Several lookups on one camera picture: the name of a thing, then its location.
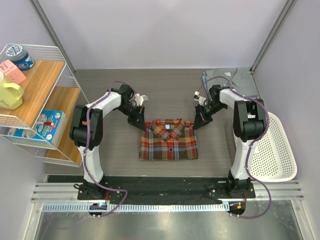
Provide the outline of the red brown plaid shirt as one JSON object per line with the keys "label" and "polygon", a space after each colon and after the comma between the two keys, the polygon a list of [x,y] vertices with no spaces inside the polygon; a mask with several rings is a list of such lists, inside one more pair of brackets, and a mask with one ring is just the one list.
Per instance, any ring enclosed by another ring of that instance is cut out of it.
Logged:
{"label": "red brown plaid shirt", "polygon": [[141,132],[139,160],[181,161],[199,158],[197,131],[193,121],[155,119],[145,123]]}

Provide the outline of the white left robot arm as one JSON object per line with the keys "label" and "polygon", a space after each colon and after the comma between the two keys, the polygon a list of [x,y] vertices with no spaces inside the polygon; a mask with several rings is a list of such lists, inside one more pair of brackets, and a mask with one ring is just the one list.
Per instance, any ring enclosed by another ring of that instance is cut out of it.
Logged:
{"label": "white left robot arm", "polygon": [[103,139],[104,117],[112,111],[127,116],[127,123],[137,129],[146,130],[144,102],[146,95],[137,93],[122,82],[119,88],[112,86],[103,96],[86,105],[76,105],[73,111],[69,137],[80,152],[84,168],[83,185],[89,194],[100,200],[109,189],[103,184],[99,147]]}

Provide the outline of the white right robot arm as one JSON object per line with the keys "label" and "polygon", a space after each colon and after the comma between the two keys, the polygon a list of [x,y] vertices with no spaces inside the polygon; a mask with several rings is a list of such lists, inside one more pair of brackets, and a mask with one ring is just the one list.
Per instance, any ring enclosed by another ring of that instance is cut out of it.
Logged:
{"label": "white right robot arm", "polygon": [[240,94],[234,88],[213,85],[210,99],[200,96],[197,90],[193,99],[195,119],[193,129],[202,128],[213,121],[212,115],[228,107],[233,109],[233,134],[237,138],[233,165],[228,173],[226,193],[233,198],[248,190],[254,178],[250,175],[254,149],[258,141],[267,133],[270,124],[268,111],[262,99],[252,99]]}

